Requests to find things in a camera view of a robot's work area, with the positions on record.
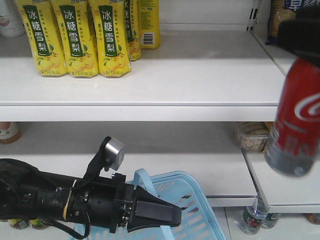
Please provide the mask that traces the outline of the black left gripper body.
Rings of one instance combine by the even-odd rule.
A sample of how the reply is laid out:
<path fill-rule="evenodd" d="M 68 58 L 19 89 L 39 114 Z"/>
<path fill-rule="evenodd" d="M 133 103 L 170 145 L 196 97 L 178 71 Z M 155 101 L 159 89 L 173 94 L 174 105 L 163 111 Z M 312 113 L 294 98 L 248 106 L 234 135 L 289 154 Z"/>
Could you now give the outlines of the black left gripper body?
<path fill-rule="evenodd" d="M 126 176 L 120 173 L 114 173 L 111 179 L 115 181 L 116 188 L 112 201 L 109 232 L 115 233 L 117 227 L 126 227 L 129 223 L 135 186 L 125 183 Z"/>

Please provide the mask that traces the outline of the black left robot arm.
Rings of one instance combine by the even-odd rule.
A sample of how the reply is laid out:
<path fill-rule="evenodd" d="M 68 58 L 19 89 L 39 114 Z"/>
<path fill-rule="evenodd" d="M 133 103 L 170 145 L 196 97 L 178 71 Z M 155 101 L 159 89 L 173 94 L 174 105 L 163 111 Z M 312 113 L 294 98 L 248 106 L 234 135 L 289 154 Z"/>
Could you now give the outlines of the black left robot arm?
<path fill-rule="evenodd" d="M 66 222 L 108 229 L 115 233 L 160 226 L 177 227 L 182 209 L 140 186 L 126 183 L 120 173 L 97 176 L 84 186 L 74 176 L 44 172 L 11 158 L 0 161 L 0 217 L 40 219 L 67 231 Z"/>

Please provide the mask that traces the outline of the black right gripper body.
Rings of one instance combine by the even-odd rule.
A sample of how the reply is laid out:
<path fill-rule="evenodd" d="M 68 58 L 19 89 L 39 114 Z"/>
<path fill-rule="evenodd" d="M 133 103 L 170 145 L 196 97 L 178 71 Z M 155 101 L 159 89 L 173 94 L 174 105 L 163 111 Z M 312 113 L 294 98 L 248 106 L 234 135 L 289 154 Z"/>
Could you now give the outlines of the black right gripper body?
<path fill-rule="evenodd" d="M 295 19 L 280 23 L 277 46 L 311 62 L 320 64 L 320 7 L 308 6 L 296 12 Z"/>

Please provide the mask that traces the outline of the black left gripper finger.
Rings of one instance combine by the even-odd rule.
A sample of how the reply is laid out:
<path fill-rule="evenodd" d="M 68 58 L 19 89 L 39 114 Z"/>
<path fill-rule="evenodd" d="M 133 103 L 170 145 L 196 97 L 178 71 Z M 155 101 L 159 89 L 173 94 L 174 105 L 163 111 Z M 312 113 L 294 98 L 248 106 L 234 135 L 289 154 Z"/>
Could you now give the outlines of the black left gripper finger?
<path fill-rule="evenodd" d="M 136 231 L 161 226 L 178 227 L 181 222 L 180 207 L 155 197 L 141 186 L 135 188 L 127 230 Z"/>

